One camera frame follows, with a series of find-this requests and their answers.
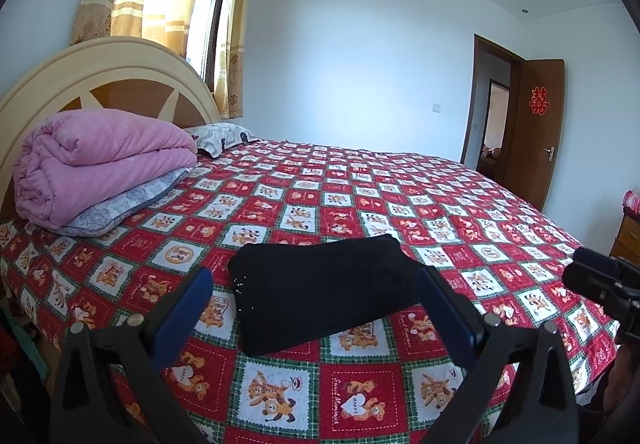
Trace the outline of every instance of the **red checkered bedsheet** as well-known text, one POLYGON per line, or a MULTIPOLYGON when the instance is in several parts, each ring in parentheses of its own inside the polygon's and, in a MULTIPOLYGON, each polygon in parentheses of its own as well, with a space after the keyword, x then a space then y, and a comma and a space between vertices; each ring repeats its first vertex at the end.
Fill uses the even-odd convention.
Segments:
MULTIPOLYGON (((60 346, 74 321, 122 323, 148 312, 192 267, 209 267, 209 306, 164 378, 212 442, 414 443, 464 376, 420 307, 271 356, 238 350, 226 270, 238 247, 382 233, 437 267, 481 312, 518 326, 555 320, 577 390, 612 360, 614 323, 559 280, 578 242, 478 173, 414 153, 243 145, 216 160, 201 157, 176 189, 100 239, 59 237, 21 221, 0 226, 0 269, 60 346)), ((292 265, 304 272, 304 262, 292 265)), ((287 330, 286 319, 272 323, 287 330)), ((513 377, 508 366, 483 432, 513 377)), ((138 414, 124 378, 116 382, 138 414)))

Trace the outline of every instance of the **wooden drawer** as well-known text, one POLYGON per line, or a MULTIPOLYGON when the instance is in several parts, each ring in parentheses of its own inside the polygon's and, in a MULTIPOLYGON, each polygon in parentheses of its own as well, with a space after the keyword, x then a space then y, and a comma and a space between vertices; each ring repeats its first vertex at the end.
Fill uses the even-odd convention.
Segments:
POLYGON ((625 216, 622 220, 617 240, 636 255, 640 255, 640 225, 631 218, 625 216))
POLYGON ((640 257, 636 255, 631 249, 624 246, 617 240, 613 243, 610 256, 623 257, 624 259, 627 259, 629 262, 633 262, 634 264, 640 265, 640 257))

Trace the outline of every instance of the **gray patterned pillow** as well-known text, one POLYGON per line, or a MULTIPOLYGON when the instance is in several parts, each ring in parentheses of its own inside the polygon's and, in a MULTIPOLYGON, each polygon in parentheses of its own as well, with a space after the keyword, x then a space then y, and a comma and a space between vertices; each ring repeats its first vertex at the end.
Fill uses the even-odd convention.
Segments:
POLYGON ((157 179, 103 200, 95 206, 85 209, 81 214, 71 219, 69 224, 53 230, 53 232, 69 237, 101 237, 125 218, 164 196, 187 177, 192 169, 185 167, 168 171, 157 179))
POLYGON ((198 145, 198 150, 206 151, 214 159, 219 157, 225 148, 250 143, 258 139, 251 130, 234 123, 212 123, 184 129, 184 131, 191 134, 198 145))

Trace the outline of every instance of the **window pane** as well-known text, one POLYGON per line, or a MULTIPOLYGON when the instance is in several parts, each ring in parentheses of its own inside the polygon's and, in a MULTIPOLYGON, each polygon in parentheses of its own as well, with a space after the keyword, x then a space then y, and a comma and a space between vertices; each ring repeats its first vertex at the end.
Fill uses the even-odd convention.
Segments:
POLYGON ((196 0, 187 39, 187 62, 204 79, 216 0, 196 0))

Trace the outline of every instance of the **metal screw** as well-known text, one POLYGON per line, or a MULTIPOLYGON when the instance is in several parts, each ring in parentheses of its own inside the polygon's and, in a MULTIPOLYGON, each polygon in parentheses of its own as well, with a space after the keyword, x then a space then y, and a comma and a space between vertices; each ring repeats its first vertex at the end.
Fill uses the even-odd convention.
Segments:
POLYGON ((556 332, 558 332, 558 325, 556 325, 552 321, 545 321, 545 330, 547 332, 551 332, 551 334, 555 334, 556 332))
POLYGON ((142 325, 144 320, 144 315, 142 315, 140 312, 136 312, 135 314, 132 314, 127 318, 127 325, 129 325, 130 327, 137 327, 139 325, 142 325))
POLYGON ((71 325, 71 328, 69 330, 71 331, 71 334, 79 334, 83 329, 84 323, 82 323, 81 321, 76 321, 75 323, 73 323, 73 325, 71 325))
POLYGON ((490 327, 497 327, 498 325, 500 325, 500 323, 502 323, 500 316, 494 314, 493 312, 488 312, 487 314, 485 314, 483 319, 484 322, 490 327))

